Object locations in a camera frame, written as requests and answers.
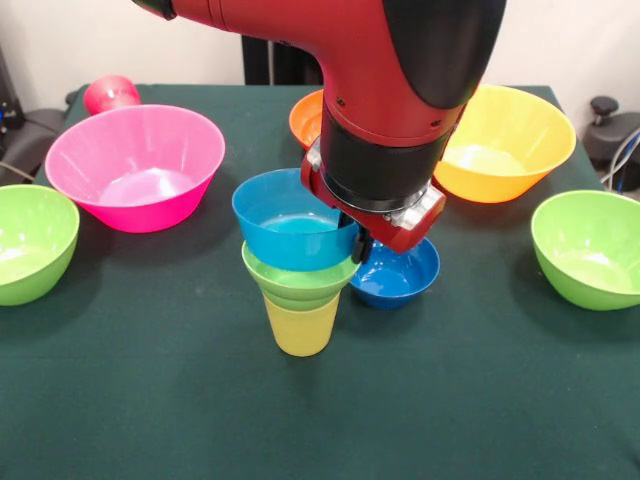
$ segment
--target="stacked cups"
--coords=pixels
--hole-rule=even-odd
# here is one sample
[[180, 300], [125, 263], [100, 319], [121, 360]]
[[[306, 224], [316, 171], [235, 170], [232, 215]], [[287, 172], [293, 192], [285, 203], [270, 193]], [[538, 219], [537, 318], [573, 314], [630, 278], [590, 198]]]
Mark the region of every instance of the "stacked cups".
[[242, 259], [258, 283], [278, 346], [306, 357], [329, 343], [357, 225], [300, 183], [300, 169], [268, 172], [240, 185], [233, 208], [245, 238]]

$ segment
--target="green tablecloth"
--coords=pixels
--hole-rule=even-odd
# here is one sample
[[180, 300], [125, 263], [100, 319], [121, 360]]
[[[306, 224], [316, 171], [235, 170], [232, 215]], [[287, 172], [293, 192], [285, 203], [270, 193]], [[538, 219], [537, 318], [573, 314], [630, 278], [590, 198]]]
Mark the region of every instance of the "green tablecloth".
[[529, 237], [542, 200], [598, 187], [581, 146], [512, 203], [450, 198], [418, 301], [379, 312], [346, 291], [322, 354], [278, 350], [230, 198], [299, 165], [287, 117], [308, 91], [141, 87], [213, 119], [225, 163], [169, 231], [83, 215], [57, 288], [0, 309], [0, 479], [637, 479], [640, 310], [566, 303]]

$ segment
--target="plastic cup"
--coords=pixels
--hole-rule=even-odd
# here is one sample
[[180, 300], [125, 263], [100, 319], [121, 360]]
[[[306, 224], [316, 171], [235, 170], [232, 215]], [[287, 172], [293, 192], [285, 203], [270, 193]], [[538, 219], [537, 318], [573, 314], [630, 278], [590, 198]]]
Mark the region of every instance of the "plastic cup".
[[287, 310], [306, 311], [326, 305], [358, 270], [351, 258], [334, 267], [314, 272], [292, 272], [261, 262], [247, 243], [242, 246], [242, 259], [263, 295]]
[[134, 83], [121, 75], [102, 77], [84, 92], [84, 106], [90, 115], [140, 103], [140, 94]]
[[264, 297], [269, 323], [280, 349], [294, 357], [320, 353], [329, 344], [340, 294], [320, 308], [299, 312], [279, 307]]
[[299, 168], [250, 178], [236, 189], [232, 204], [244, 239], [261, 262], [304, 272], [331, 268], [351, 256], [357, 224], [338, 228], [340, 211], [302, 185]]

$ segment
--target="white wall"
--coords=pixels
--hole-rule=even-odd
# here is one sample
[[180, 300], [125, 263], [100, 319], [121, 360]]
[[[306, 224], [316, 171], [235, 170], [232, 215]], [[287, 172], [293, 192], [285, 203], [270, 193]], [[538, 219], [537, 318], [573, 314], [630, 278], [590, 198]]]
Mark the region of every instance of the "white wall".
[[640, 0], [507, 0], [485, 75], [503, 84], [547, 84], [581, 128], [589, 100], [640, 110]]
[[167, 22], [131, 0], [0, 0], [0, 45], [23, 106], [64, 105], [84, 83], [243, 83], [240, 37]]
[[[61, 105], [112, 72], [148, 83], [243, 81], [237, 35], [165, 22], [130, 0], [0, 0], [0, 44], [27, 108]], [[640, 109], [639, 59], [640, 0], [508, 0], [485, 81], [551, 84], [580, 127], [597, 94]]]

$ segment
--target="pink bowl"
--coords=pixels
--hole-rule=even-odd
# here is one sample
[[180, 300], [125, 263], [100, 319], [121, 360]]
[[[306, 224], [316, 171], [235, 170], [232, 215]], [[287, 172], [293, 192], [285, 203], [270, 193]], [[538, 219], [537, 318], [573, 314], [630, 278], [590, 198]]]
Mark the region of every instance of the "pink bowl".
[[71, 127], [45, 160], [51, 185], [110, 227], [145, 233], [189, 217], [222, 164], [222, 133], [167, 105], [111, 110]]

